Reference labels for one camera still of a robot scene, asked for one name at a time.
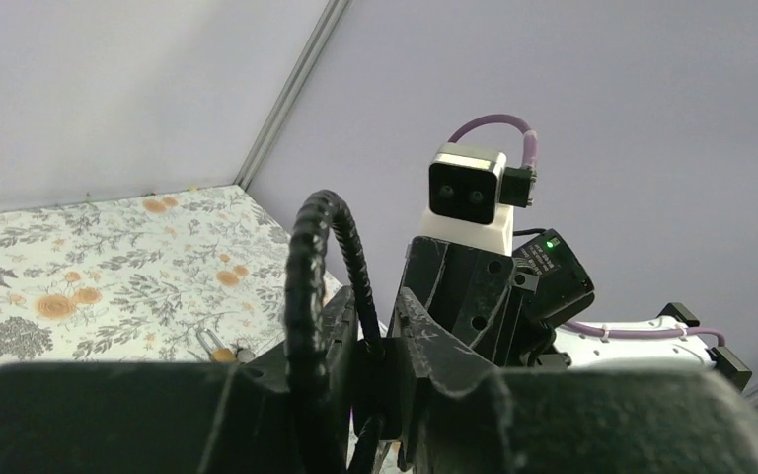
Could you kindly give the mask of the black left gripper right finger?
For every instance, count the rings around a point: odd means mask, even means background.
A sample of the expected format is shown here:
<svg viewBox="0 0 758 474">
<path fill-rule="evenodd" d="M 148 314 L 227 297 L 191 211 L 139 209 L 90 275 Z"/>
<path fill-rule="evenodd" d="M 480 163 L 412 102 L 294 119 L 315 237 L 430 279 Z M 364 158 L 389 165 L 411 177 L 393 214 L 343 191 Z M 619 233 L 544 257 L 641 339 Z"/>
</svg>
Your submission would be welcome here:
<svg viewBox="0 0 758 474">
<path fill-rule="evenodd" d="M 758 417 L 711 370 L 499 368 L 395 303 L 417 473 L 758 473 Z"/>
</svg>

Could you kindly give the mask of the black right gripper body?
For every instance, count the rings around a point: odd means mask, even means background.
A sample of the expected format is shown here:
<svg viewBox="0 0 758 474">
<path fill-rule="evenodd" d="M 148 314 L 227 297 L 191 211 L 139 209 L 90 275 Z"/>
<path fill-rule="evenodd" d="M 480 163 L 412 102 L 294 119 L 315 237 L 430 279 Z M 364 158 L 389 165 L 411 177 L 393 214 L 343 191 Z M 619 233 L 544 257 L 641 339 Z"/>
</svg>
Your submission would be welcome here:
<svg viewBox="0 0 758 474">
<path fill-rule="evenodd" d="M 388 333 L 391 366 L 555 367 L 555 330 L 531 313 L 538 286 L 525 259 L 414 238 Z"/>
</svg>

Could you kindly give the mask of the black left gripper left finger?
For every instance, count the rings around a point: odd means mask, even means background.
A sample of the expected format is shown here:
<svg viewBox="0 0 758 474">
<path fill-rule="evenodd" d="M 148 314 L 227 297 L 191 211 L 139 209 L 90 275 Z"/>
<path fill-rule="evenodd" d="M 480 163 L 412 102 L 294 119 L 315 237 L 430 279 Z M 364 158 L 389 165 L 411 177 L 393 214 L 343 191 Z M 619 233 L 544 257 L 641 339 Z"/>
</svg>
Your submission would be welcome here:
<svg viewBox="0 0 758 474">
<path fill-rule="evenodd" d="M 245 364 L 0 366 L 0 473 L 342 473 L 357 339 L 354 296 L 323 308 L 330 394 L 307 416 L 275 346 Z"/>
</svg>

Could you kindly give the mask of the small brass padlock keys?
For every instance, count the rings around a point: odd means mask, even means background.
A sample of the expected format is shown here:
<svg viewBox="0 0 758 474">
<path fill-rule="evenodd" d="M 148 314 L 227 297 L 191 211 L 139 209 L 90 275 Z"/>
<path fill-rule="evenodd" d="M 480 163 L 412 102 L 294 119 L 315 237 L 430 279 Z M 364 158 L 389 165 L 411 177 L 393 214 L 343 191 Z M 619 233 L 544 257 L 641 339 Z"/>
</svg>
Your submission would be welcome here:
<svg viewBox="0 0 758 474">
<path fill-rule="evenodd" d="M 256 355 L 245 347 L 223 343 L 210 329 L 197 329 L 195 337 L 213 362 L 247 364 L 256 358 Z"/>
</svg>

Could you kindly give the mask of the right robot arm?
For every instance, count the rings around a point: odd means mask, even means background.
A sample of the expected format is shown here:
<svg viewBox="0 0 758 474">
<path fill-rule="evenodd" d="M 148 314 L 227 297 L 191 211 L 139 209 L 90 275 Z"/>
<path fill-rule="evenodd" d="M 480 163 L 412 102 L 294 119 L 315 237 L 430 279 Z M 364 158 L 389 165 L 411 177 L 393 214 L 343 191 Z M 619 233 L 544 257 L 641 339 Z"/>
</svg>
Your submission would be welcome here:
<svg viewBox="0 0 758 474">
<path fill-rule="evenodd" d="M 561 233 L 513 235 L 508 253 L 416 237 L 400 286 L 462 349 L 495 366 L 711 369 L 748 386 L 752 370 L 724 332 L 683 303 L 633 315 L 595 310 L 595 284 Z"/>
</svg>

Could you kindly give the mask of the floral table cloth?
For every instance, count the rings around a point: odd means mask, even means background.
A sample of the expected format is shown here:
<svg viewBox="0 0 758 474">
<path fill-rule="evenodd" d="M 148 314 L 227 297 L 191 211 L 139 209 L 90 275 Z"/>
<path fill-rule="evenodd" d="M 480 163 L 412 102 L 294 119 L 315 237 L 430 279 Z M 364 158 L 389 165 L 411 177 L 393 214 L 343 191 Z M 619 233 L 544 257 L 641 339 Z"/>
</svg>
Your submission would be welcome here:
<svg viewBox="0 0 758 474">
<path fill-rule="evenodd" d="M 0 366 L 282 346 L 292 229 L 235 187 L 0 214 Z"/>
</svg>

